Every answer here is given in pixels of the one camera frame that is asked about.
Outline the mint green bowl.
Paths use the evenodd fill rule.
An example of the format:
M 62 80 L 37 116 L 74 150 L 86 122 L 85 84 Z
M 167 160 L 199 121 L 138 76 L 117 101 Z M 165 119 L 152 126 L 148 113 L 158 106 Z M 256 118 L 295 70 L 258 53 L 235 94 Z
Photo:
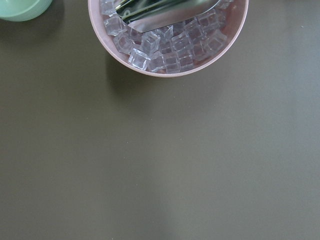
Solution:
M 23 22 L 37 18 L 51 5 L 52 0 L 0 0 L 0 19 Z

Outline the steel ice scoop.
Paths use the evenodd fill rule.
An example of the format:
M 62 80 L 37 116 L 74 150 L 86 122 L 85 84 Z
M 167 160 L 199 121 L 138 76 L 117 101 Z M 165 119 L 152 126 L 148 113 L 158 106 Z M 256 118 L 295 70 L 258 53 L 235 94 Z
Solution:
M 116 0 L 115 11 L 130 28 L 145 33 L 203 14 L 218 0 Z

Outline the pink bowl of ice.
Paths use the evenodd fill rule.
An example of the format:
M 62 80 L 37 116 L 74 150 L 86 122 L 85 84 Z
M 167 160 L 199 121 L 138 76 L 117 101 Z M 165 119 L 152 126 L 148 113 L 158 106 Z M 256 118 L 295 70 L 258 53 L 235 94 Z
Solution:
M 219 0 L 207 12 L 141 33 L 122 21 L 115 1 L 88 2 L 100 43 L 125 67 L 162 78 L 195 73 L 221 58 L 240 34 L 249 6 L 247 0 Z

